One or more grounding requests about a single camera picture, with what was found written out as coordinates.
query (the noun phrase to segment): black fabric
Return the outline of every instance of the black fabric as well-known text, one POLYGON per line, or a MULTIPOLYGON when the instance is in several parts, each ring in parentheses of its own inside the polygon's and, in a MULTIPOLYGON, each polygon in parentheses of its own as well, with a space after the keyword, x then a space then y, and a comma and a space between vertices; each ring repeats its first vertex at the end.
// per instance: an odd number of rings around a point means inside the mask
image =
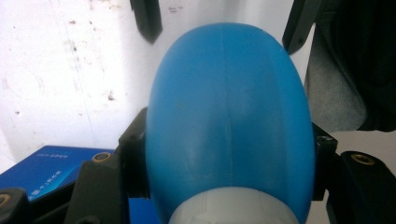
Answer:
POLYGON ((332 33, 366 103, 367 119, 360 130, 396 130, 396 1, 346 0, 332 33))

